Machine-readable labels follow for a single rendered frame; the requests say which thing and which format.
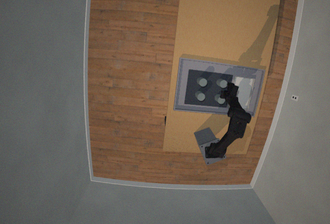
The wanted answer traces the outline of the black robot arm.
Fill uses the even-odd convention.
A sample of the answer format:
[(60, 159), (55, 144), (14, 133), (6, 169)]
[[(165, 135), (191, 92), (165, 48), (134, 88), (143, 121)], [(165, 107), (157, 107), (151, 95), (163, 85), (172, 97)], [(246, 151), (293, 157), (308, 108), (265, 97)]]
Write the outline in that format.
[[(238, 97), (236, 97), (236, 92), (238, 91), (239, 87), (234, 85), (235, 84), (233, 83), (228, 83), (228, 91), (224, 90), (223, 94), (226, 96), (226, 102), (230, 105), (230, 108), (227, 113), (228, 117), (230, 117), (228, 130), (219, 142), (211, 143), (209, 147), (205, 147), (206, 158), (223, 158), (224, 154), (226, 153), (227, 147), (234, 140), (243, 137), (246, 125), (251, 121), (252, 116), (249, 113), (245, 112), (245, 110), (238, 102)], [(231, 94), (229, 94), (229, 97), (227, 96), (228, 93)]]

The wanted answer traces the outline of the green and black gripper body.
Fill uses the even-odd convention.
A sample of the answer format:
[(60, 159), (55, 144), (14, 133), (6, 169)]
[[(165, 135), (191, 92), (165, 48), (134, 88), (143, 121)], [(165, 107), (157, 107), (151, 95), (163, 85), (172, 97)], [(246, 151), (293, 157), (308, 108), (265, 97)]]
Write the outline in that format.
[(224, 91), (223, 90), (221, 90), (221, 95), (220, 95), (220, 98), (221, 99), (225, 99), (226, 98), (226, 96), (225, 95), (223, 95), (224, 94)]

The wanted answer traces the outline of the clear glass jar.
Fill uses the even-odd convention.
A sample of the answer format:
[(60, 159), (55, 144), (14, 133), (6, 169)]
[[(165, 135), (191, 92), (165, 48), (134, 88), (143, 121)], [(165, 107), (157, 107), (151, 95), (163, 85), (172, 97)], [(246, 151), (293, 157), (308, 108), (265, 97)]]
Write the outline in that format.
[(205, 95), (201, 91), (197, 91), (195, 93), (196, 97), (198, 98), (199, 101), (202, 101), (205, 99)]
[(204, 79), (204, 78), (202, 78), (202, 77), (199, 77), (199, 78), (197, 79), (197, 83), (198, 83), (200, 86), (204, 87), (204, 86), (207, 85), (207, 80)]
[(223, 79), (218, 79), (217, 80), (217, 85), (222, 87), (222, 88), (225, 88), (227, 86), (227, 81), (225, 81)]
[(214, 98), (219, 104), (223, 104), (225, 102), (225, 99), (220, 98), (220, 94), (217, 94)]

